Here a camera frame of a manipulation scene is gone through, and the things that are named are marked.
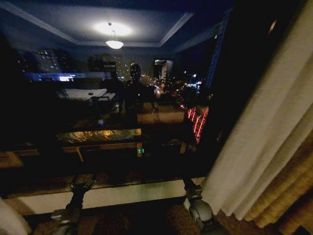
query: lamp shade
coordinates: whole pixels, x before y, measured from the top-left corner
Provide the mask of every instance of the lamp shade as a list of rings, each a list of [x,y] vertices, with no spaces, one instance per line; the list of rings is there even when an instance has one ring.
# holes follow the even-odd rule
[[[124,44],[120,41],[106,41],[106,44],[112,49],[121,49]]]

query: lit building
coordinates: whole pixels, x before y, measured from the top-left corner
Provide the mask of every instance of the lit building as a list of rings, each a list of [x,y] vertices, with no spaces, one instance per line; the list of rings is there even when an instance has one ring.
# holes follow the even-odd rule
[[[73,59],[68,52],[64,50],[55,50],[54,54],[56,55],[59,68],[62,72],[75,71]]]
[[[38,68],[42,72],[61,72],[58,58],[53,50],[43,49],[35,54]]]
[[[173,60],[155,60],[154,77],[167,82],[169,75],[173,72],[173,65]]]
[[[140,78],[140,82],[144,85],[144,86],[152,86],[154,84],[154,79],[153,77],[146,75],[146,74],[142,74],[141,78]]]
[[[90,72],[100,72],[104,70],[104,63],[102,59],[90,57],[88,59],[88,68]]]
[[[117,79],[116,63],[115,62],[103,62],[103,72],[105,73],[106,79]]]
[[[80,72],[80,73],[60,73],[60,72],[25,72],[24,76],[32,82],[50,81],[50,82],[72,82],[81,78],[97,78],[99,80],[110,79],[110,74],[105,72]]]
[[[130,64],[126,64],[123,62],[122,55],[102,54],[102,60],[104,62],[115,62],[117,77],[121,81],[127,81],[131,79],[129,71]]]

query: ceiling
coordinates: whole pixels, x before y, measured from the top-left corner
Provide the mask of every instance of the ceiling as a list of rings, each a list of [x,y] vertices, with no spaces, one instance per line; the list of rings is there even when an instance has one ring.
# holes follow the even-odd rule
[[[206,1],[206,10],[201,4],[190,4],[183,0],[161,2],[0,1],[3,12],[1,28],[17,35],[25,35],[25,29],[31,30],[33,37],[38,35],[36,40],[40,40],[39,35],[47,34],[49,38],[59,38],[57,41],[65,44],[105,46],[105,41],[112,39],[112,36],[97,31],[95,27],[99,23],[112,22],[130,29],[128,35],[118,36],[125,47],[183,48],[184,43],[192,42],[201,34],[202,37],[212,36],[214,25],[232,6],[230,0],[216,0],[210,4]]]

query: curtain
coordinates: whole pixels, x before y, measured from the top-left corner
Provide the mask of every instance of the curtain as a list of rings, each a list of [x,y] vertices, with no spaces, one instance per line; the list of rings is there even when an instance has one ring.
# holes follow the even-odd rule
[[[313,0],[306,2],[203,184],[241,220],[313,129]]]
[[[275,223],[301,195],[313,188],[313,131],[260,195],[245,220],[259,227]]]
[[[0,234],[27,235],[31,232],[28,223],[0,198]]]
[[[301,197],[299,201],[281,218],[278,229],[283,235],[291,235],[296,229],[312,224],[313,221],[313,189]]]

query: floor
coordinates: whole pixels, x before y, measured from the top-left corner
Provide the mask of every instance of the floor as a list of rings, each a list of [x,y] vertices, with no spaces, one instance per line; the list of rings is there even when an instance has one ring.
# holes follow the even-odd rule
[[[183,198],[83,210],[79,235],[200,235],[196,223],[182,204]],[[230,235],[279,235],[274,226],[258,228],[253,222],[238,221],[222,212],[217,220]],[[50,235],[57,221],[50,214],[28,216],[33,235]]]

